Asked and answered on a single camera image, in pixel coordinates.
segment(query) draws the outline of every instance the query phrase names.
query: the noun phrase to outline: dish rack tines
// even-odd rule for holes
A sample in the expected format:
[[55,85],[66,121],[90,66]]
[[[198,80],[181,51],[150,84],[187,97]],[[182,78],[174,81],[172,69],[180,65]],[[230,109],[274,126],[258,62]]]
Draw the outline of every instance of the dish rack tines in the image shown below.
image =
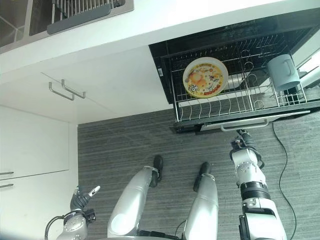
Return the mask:
[[[288,51],[284,35],[274,34],[171,56],[169,62],[177,122],[306,103],[301,85],[276,92],[268,76],[267,62]],[[189,95],[183,84],[185,68],[201,57],[221,60],[229,73],[224,90],[210,98]]]

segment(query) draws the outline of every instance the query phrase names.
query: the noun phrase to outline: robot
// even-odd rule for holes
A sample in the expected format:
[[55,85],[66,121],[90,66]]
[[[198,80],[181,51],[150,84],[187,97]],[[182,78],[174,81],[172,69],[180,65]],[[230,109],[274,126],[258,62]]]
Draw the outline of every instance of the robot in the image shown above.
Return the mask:
[[[287,240],[275,203],[271,200],[262,172],[261,155],[256,150],[251,135],[244,129],[237,131],[232,142],[230,158],[235,166],[237,186],[242,198],[242,214],[239,216],[241,240]],[[144,166],[122,192],[107,225],[108,240],[216,240],[218,232],[218,193],[212,165],[204,162],[194,182],[197,192],[190,209],[181,238],[156,231],[139,230],[139,221],[144,210],[149,187],[161,181],[163,159],[155,156],[153,167]],[[88,225],[96,219],[93,209],[84,211],[89,200],[99,191],[97,186],[89,193],[77,187],[70,203],[71,212],[64,219],[63,232],[57,240],[85,240]],[[50,225],[45,231],[48,239]]]

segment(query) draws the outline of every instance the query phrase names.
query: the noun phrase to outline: plate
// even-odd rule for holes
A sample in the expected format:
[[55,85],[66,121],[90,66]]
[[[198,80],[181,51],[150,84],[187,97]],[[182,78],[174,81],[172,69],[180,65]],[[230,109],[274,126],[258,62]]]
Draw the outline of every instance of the plate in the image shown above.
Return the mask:
[[195,98],[211,98],[219,94],[228,82],[226,66],[216,58],[200,57],[183,72],[183,86]]

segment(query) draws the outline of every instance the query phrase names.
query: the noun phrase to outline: gray mug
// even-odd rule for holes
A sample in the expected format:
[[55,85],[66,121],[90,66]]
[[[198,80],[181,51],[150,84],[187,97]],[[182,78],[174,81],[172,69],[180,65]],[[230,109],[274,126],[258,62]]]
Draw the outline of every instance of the gray mug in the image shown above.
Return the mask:
[[289,54],[271,59],[267,68],[276,92],[291,89],[300,83],[298,71]]

